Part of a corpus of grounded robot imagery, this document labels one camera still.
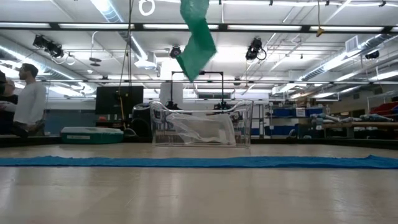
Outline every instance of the blue mat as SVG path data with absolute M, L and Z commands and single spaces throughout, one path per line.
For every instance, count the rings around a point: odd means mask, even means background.
M 120 158 L 1 158 L 0 166 L 78 166 L 78 167 L 194 167 L 194 168 L 346 168 L 398 169 L 398 159 L 368 156 L 365 158 L 258 156 L 222 159 L 120 159 Z

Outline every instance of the wooden floor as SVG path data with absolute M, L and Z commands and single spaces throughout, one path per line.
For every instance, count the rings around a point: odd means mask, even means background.
M 34 146 L 0 157 L 397 157 L 316 145 Z M 398 223 L 398 170 L 0 167 L 0 224 Z

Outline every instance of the green cloth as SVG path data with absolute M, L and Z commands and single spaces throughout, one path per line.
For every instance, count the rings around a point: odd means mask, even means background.
M 217 52 L 207 26 L 208 8 L 209 0 L 181 0 L 180 13 L 192 35 L 184 52 L 177 56 L 177 62 L 191 82 Z

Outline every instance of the man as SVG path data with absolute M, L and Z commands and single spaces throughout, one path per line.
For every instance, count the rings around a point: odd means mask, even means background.
M 22 64 L 19 79 L 26 82 L 25 88 L 19 94 L 14 115 L 14 133 L 20 137 L 35 136 L 44 132 L 42 122 L 45 109 L 45 88 L 36 82 L 39 70 L 31 64 Z
M 4 92 L 0 95 L 0 134 L 12 134 L 14 112 L 18 104 L 18 96 L 14 94 L 14 82 L 7 78 Z

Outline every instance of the white shirt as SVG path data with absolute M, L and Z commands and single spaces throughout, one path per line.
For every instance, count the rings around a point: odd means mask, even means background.
M 25 86 L 18 96 L 14 121 L 32 125 L 43 119 L 45 109 L 45 87 L 41 83 Z

